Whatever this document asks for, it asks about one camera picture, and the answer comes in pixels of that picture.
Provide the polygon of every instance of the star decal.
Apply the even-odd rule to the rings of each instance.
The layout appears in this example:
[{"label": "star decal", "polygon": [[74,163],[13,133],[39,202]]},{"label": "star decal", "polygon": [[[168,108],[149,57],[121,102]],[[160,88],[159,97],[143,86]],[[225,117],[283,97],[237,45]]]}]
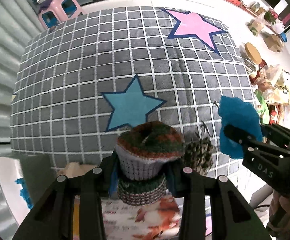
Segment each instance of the star decal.
[{"label": "star decal", "polygon": [[198,38],[202,43],[208,46],[215,53],[220,55],[212,36],[215,34],[226,33],[227,31],[222,30],[216,25],[207,22],[198,13],[182,13],[163,8],[161,8],[161,10],[177,20],[174,28],[167,37],[168,39],[195,37]]},{"label": "star decal", "polygon": [[105,92],[102,95],[113,109],[106,131],[145,123],[151,112],[166,103],[166,100],[144,94],[138,75],[134,76],[123,92]]}]

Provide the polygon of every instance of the metal screw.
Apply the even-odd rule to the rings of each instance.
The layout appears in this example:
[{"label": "metal screw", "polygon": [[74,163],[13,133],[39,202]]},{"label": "metal screw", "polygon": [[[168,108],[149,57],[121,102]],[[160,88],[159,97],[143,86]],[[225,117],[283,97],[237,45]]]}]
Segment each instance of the metal screw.
[{"label": "metal screw", "polygon": [[224,175],[219,176],[218,179],[220,182],[224,182],[224,183],[228,181],[228,178]]},{"label": "metal screw", "polygon": [[57,177],[57,181],[58,182],[63,182],[65,180],[66,180],[66,176],[65,175],[60,175],[60,176]]},{"label": "metal screw", "polygon": [[185,168],[183,169],[183,172],[184,172],[184,173],[187,173],[187,174],[190,174],[190,173],[193,172],[193,170],[192,170],[190,167],[185,167]]},{"label": "metal screw", "polygon": [[102,169],[101,168],[94,168],[93,169],[93,173],[94,174],[100,174],[100,173],[102,173]]}]

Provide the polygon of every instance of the pink plastic chair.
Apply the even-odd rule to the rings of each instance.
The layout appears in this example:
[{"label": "pink plastic chair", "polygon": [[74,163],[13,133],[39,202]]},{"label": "pink plastic chair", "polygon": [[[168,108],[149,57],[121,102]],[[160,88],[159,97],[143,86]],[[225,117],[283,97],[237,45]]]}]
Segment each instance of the pink plastic chair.
[{"label": "pink plastic chair", "polygon": [[76,0],[53,0],[48,9],[39,13],[38,18],[48,29],[82,14],[84,11]]}]

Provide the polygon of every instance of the round brown lid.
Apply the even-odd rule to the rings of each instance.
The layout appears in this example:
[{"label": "round brown lid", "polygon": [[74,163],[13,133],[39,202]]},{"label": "round brown lid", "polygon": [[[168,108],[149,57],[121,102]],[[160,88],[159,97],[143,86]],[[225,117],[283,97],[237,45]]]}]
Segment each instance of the round brown lid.
[{"label": "round brown lid", "polygon": [[260,53],[258,52],[257,48],[255,48],[251,43],[245,44],[245,50],[247,56],[255,63],[260,64],[262,62],[262,58]]}]

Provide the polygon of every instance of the cardboard box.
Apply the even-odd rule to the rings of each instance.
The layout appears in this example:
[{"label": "cardboard box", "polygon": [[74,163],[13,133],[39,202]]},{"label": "cardboard box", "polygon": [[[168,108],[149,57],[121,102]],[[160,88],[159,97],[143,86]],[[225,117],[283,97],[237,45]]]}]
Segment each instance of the cardboard box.
[{"label": "cardboard box", "polygon": [[249,29],[251,33],[253,33],[254,36],[258,36],[258,34],[263,28],[264,28],[264,24],[259,23],[257,21],[253,21],[253,23],[249,26]]},{"label": "cardboard box", "polygon": [[274,35],[274,34],[271,34],[264,41],[265,41],[265,44],[267,45],[267,47],[271,51],[274,51],[274,52],[281,52],[282,48],[284,46],[284,44],[281,41],[281,39],[278,36]]}]

